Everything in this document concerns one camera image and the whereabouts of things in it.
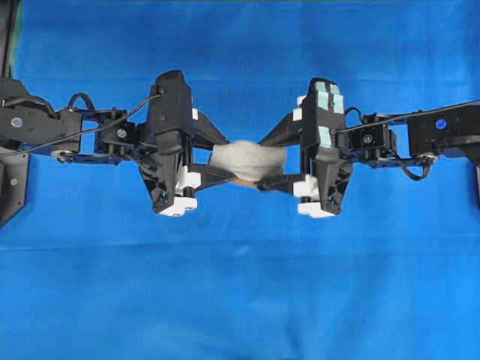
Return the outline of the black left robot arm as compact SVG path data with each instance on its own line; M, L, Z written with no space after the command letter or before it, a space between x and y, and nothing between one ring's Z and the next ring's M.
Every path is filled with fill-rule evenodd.
M193 150L228 143L209 119L193 106L183 73L161 74L149 96L146 120L135 124L133 111L95 109L84 93L75 94L59 111L24 85L1 78L1 144L3 158L36 153L61 163L120 164L133 161L151 197L155 213L182 216L197 207L195 193L231 182L228 170L194 163Z

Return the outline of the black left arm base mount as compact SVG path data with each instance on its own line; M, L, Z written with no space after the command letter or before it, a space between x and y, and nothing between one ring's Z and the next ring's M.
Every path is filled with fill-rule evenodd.
M15 54L20 39L23 3L1 2L1 99L7 96L8 85L15 91L20 83L12 80ZM24 206L29 156L27 154L1 159L1 225L4 226Z

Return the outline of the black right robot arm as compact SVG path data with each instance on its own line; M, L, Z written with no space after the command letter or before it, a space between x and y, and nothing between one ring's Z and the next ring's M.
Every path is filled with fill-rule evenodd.
M341 213L355 163L397 167L413 181L425 179L440 156L479 164L478 100L401 115L363 115L354 127L346 124L348 113L338 85L313 78L297 107L260 141L299 146L299 172L268 175L257 187L299 198L301 215L326 218Z

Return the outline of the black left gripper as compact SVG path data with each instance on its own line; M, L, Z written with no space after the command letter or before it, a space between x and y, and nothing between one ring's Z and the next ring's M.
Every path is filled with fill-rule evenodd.
M139 172L154 212L179 217L197 207L192 190L183 193L177 188L178 174L189 164L191 139L193 147L205 150L230 141L202 112L193 120L191 87L180 70L161 74L151 86L150 96L146 121L138 125ZM195 192L237 178L233 172L208 164L192 163L190 172L199 174Z

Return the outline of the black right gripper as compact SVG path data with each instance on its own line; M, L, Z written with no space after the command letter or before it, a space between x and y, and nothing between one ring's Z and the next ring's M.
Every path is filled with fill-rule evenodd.
M256 188L298 197L301 215L339 215L353 173L353 164L344 158L336 140L337 132L345 127L344 97L339 87L328 79L313 78L293 112L258 142L268 147L300 145L301 173L268 176L256 181Z

